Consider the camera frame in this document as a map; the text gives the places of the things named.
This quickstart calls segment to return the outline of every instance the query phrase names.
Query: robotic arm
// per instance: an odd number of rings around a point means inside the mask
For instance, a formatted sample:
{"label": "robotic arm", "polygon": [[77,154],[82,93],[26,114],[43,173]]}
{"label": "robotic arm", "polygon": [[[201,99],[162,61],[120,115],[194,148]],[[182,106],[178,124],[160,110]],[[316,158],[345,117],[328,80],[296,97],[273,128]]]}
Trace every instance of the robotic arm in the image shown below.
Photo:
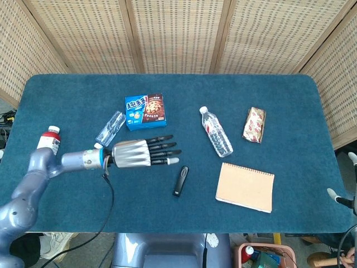
{"label": "robotic arm", "polygon": [[154,159],[155,157],[179,154],[181,151],[156,152],[175,146],[176,143],[153,144],[172,138],[152,138],[120,142],[112,151],[93,149],[64,154],[61,165],[56,164],[56,156],[50,148],[40,148],[30,157],[26,175],[11,195],[11,201],[0,207],[0,268],[23,268],[23,261],[10,255],[12,241],[28,231],[36,222],[38,203],[51,178],[62,173],[85,169],[104,169],[104,159],[119,168],[175,164],[178,158]]}

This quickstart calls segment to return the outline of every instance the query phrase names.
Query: water bottle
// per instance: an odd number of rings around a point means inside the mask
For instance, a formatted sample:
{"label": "water bottle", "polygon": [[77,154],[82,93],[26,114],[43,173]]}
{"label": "water bottle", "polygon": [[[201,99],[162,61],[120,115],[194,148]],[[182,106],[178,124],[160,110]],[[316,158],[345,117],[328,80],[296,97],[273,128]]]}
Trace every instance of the water bottle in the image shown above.
{"label": "water bottle", "polygon": [[202,114],[202,125],[212,142],[214,149],[219,157],[225,157],[233,152],[232,145],[224,133],[217,116],[210,113],[206,106],[200,108]]}
{"label": "water bottle", "polygon": [[115,134],[119,131],[126,120],[125,115],[120,111],[116,111],[115,114],[111,117],[111,119],[107,122],[102,131],[95,138],[96,144],[95,148],[100,149],[103,147],[108,147],[110,142],[115,137]]}

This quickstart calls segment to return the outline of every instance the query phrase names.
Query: table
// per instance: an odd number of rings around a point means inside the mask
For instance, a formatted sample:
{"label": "table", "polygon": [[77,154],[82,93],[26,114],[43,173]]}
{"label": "table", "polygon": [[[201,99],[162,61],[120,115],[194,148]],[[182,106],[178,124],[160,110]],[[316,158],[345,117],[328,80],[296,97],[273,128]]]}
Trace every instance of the table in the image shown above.
{"label": "table", "polygon": [[[343,232],[350,212],[326,192],[344,194],[315,83],[305,75],[35,75],[26,84],[4,159],[0,204],[26,173],[29,155],[49,125],[61,128],[58,152],[93,148],[95,137],[128,95],[163,93],[165,128],[120,130],[112,144],[174,134],[180,164],[110,168],[114,212],[105,232]],[[201,126],[207,106],[234,153],[221,159]],[[262,144],[242,138],[250,107],[266,110]],[[222,162],[275,174],[273,211],[215,199]],[[172,195],[182,165],[190,167],[179,198]],[[102,171],[54,178],[32,231],[96,232],[109,210]]]}

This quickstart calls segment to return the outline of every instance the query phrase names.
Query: notebook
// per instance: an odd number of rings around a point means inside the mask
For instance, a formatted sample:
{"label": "notebook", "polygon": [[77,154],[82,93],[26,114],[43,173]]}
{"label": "notebook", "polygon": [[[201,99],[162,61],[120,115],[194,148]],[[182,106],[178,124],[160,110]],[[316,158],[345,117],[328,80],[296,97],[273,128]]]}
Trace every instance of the notebook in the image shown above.
{"label": "notebook", "polygon": [[222,163],[216,199],[259,211],[272,211],[274,174]]}

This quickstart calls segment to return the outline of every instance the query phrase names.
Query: snack box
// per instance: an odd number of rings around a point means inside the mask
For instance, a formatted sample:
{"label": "snack box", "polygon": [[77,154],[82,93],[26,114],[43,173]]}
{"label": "snack box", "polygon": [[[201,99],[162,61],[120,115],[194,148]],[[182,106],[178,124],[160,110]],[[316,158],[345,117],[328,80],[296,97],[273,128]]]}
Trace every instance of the snack box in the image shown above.
{"label": "snack box", "polygon": [[125,97],[125,109],[131,131],[166,126],[162,93]]}

